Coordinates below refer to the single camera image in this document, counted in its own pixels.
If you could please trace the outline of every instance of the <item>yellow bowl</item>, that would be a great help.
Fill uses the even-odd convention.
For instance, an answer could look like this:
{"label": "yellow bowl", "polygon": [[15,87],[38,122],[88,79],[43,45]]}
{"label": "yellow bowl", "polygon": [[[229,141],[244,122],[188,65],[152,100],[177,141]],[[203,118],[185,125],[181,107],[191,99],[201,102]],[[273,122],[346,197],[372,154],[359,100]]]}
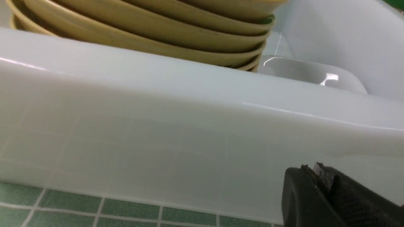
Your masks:
{"label": "yellow bowl", "polygon": [[275,24],[271,15],[264,24],[247,23],[223,17],[179,0],[123,0],[154,13],[210,30],[242,35],[259,36],[265,34]]}
{"label": "yellow bowl", "polygon": [[[121,0],[54,0],[82,15],[124,31],[167,44],[222,53],[241,53],[254,49],[270,35],[239,36],[216,32],[173,20],[131,5]],[[49,10],[58,4],[51,0],[38,0]]]}
{"label": "yellow bowl", "polygon": [[250,63],[248,63],[245,66],[239,67],[237,69],[239,70],[244,70],[248,71],[249,69],[252,69],[254,66],[258,65],[259,60],[261,59],[261,54],[257,55]]}
{"label": "yellow bowl", "polygon": [[260,23],[288,0],[181,0],[206,11],[250,23]]}
{"label": "yellow bowl", "polygon": [[23,0],[6,0],[13,14],[18,18],[24,30],[44,34],[48,36],[57,36],[51,29],[36,19],[27,9]]}
{"label": "yellow bowl", "polygon": [[21,24],[20,20],[13,14],[10,19],[10,27],[15,30],[25,31],[25,28]]}
{"label": "yellow bowl", "polygon": [[47,21],[49,25],[57,28],[68,37],[86,42],[93,42],[108,46],[126,48],[142,52],[148,52],[168,57],[186,59],[212,65],[238,68],[254,59],[265,48],[266,42],[259,44],[255,50],[246,53],[213,53],[200,50],[192,50],[157,42],[137,36],[88,17],[70,11],[60,5],[41,4],[47,0],[25,0],[26,5],[36,15]]}

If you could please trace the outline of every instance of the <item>bowl rim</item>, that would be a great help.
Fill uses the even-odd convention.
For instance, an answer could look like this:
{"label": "bowl rim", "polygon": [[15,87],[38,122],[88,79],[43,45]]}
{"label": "bowl rim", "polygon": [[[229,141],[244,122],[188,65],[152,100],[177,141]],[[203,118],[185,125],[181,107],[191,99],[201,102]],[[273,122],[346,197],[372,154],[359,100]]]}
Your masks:
{"label": "bowl rim", "polygon": [[169,47],[179,48],[179,49],[181,49],[183,51],[193,51],[193,52],[196,52],[196,53],[203,53],[203,54],[215,55],[215,56],[221,56],[221,57],[231,57],[231,58],[237,59],[237,58],[245,58],[245,57],[254,57],[254,56],[258,55],[259,53],[261,53],[265,49],[265,46],[266,46],[266,40],[264,40],[261,43],[259,43],[256,46],[256,48],[254,48],[253,50],[248,51],[248,52],[242,52],[242,53],[220,53],[220,52],[209,52],[209,51],[203,51],[203,50],[195,50],[195,49],[185,48],[185,47],[181,47],[181,46],[175,46],[175,45],[167,44],[167,43],[164,43],[164,42],[156,41],[156,40],[153,40],[153,39],[149,39],[149,38],[146,38],[146,37],[143,37],[143,36],[139,36],[139,35],[136,35],[136,34],[121,30],[121,29],[116,28],[116,27],[112,27],[112,26],[104,24],[104,23],[102,23],[100,21],[97,21],[97,20],[94,20],[92,18],[86,17],[86,16],[84,16],[84,15],[82,15],[80,13],[74,12],[74,11],[72,11],[72,10],[62,6],[62,5],[59,5],[59,4],[57,4],[57,3],[55,3],[55,2],[53,2],[51,0],[32,0],[32,1],[35,1],[37,3],[39,1],[48,2],[49,4],[52,4],[53,7],[57,7],[57,8],[59,8],[59,10],[65,11],[66,13],[68,13],[69,16],[77,17],[78,19],[87,21],[87,23],[91,23],[92,26],[99,26],[99,27],[101,27],[102,29],[105,29],[105,30],[114,30],[115,32],[118,32],[118,33],[121,33],[121,34],[124,34],[124,35],[130,35],[130,36],[140,38],[140,39],[142,39],[142,40],[144,40],[146,42],[153,42],[153,43],[156,43],[156,44],[159,44],[159,45],[167,45]]}

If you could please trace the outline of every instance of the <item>green object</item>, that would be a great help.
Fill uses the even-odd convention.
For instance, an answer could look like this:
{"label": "green object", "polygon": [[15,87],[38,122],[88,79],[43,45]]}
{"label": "green object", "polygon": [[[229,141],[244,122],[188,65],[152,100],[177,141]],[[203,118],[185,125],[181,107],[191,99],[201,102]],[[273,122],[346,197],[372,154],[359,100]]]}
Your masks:
{"label": "green object", "polygon": [[0,226],[21,226],[29,214],[29,210],[13,209],[0,206]]}
{"label": "green object", "polygon": [[161,224],[160,227],[183,227],[184,225],[169,225],[169,224]]}
{"label": "green object", "polygon": [[393,8],[404,10],[404,0],[384,0],[384,1]]}
{"label": "green object", "polygon": [[271,227],[271,224],[259,222],[259,221],[249,221],[244,219],[231,218],[226,216],[220,216],[220,226],[229,227]]}
{"label": "green object", "polygon": [[100,202],[100,197],[48,190],[39,203],[39,206],[97,213]]}
{"label": "green object", "polygon": [[157,223],[99,218],[97,227],[157,227]]}
{"label": "green object", "polygon": [[50,211],[35,211],[28,227],[92,227],[95,217]]}
{"label": "green object", "polygon": [[199,225],[216,225],[216,215],[189,210],[164,207],[161,217],[164,221],[193,223]]}
{"label": "green object", "polygon": [[106,199],[101,213],[157,220],[159,210],[159,206]]}
{"label": "green object", "polygon": [[41,192],[42,188],[0,183],[0,202],[32,206]]}

